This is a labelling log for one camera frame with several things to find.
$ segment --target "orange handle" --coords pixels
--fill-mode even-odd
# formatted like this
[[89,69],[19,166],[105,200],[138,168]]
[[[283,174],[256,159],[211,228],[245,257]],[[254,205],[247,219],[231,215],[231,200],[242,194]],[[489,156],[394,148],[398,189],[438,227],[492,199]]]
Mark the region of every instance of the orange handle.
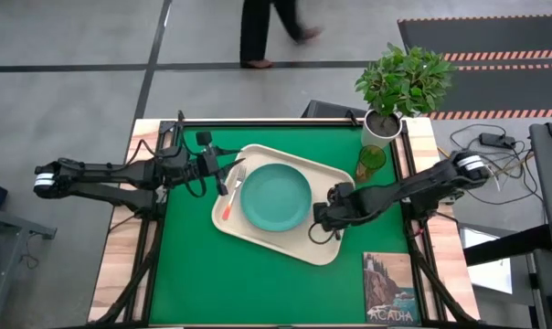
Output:
[[223,210],[223,220],[227,220],[229,218],[229,212],[231,211],[231,205],[228,205],[225,210]]

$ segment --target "gray floor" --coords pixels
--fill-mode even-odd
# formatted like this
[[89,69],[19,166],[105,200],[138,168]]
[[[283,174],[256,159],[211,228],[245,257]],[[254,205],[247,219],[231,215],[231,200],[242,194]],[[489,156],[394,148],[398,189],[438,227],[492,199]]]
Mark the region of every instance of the gray floor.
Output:
[[[175,0],[159,62],[237,61],[241,3]],[[0,65],[145,63],[161,4],[162,0],[0,0]],[[299,4],[307,25],[325,28],[322,37],[295,47],[273,15],[268,58],[373,59],[388,41],[401,45],[399,18],[552,14],[552,0],[302,0]],[[366,105],[353,90],[360,72],[158,72],[144,116],[172,118],[181,109],[190,118],[298,117],[311,99],[363,109]],[[2,328],[84,323],[111,207],[79,198],[41,200],[32,193],[33,171],[35,165],[59,156],[120,162],[142,81],[142,72],[0,73],[0,185],[10,191],[7,210],[58,227],[54,241],[31,241],[31,251],[41,263],[34,271],[23,267]],[[525,139],[529,124],[546,121],[490,123]],[[438,144],[452,149],[449,134],[474,122],[478,121],[434,122]],[[475,133],[459,137],[469,141]],[[519,182],[509,180],[502,192],[490,183],[477,196],[505,200],[524,193]],[[530,228],[541,221],[540,205],[533,197],[489,207],[466,196],[455,213],[463,222],[508,229]],[[498,324],[515,324],[509,321],[514,313],[525,312],[481,300],[480,309],[483,318]]]

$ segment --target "tray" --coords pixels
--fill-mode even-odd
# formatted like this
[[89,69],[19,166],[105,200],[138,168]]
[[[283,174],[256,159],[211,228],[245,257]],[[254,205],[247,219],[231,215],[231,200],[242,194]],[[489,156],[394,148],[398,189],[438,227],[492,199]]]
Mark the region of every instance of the tray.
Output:
[[[237,158],[246,158],[241,165],[246,166],[248,175],[263,165],[285,164],[293,166],[308,180],[311,186],[313,203],[326,202],[327,191],[335,184],[348,182],[355,185],[351,175],[342,170],[259,144],[245,146],[241,149]],[[222,219],[223,210],[228,204],[231,193],[233,193],[237,172],[238,168],[233,168],[226,179],[230,194],[219,196],[213,206],[211,217],[213,224],[219,230],[314,265],[326,265],[337,257],[343,240],[343,232],[340,232],[341,240],[331,239],[323,245],[315,244],[309,240],[308,230],[314,223],[312,207],[304,222],[296,228],[284,232],[269,232],[256,228],[246,219],[241,210],[238,191],[231,207],[229,219]],[[312,235],[316,240],[325,240],[330,234],[330,232],[322,231],[320,225],[313,228]]]

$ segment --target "black pants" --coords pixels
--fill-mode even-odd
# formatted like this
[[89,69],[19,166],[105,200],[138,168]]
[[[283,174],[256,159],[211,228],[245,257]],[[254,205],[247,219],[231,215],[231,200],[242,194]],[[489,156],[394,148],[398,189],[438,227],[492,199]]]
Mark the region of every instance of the black pants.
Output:
[[241,13],[239,61],[264,59],[270,26],[270,3],[274,4],[289,36],[294,40],[301,38],[303,29],[296,16],[296,0],[245,0]]

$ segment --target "green table mat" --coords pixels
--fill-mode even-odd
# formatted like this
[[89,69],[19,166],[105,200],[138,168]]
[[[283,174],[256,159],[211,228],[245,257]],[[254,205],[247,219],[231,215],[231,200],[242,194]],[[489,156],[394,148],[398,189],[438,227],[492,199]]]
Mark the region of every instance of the green table mat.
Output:
[[[356,128],[206,128],[214,144],[259,143],[355,176],[361,148]],[[197,128],[186,129],[195,145]],[[369,184],[396,180],[387,162]],[[225,156],[221,163],[235,159]],[[211,221],[218,197],[194,198],[184,186],[169,194],[151,324],[362,324],[366,320],[362,254],[408,252],[399,206],[345,232],[337,258],[315,266],[219,231]],[[197,183],[193,188],[198,191]]]

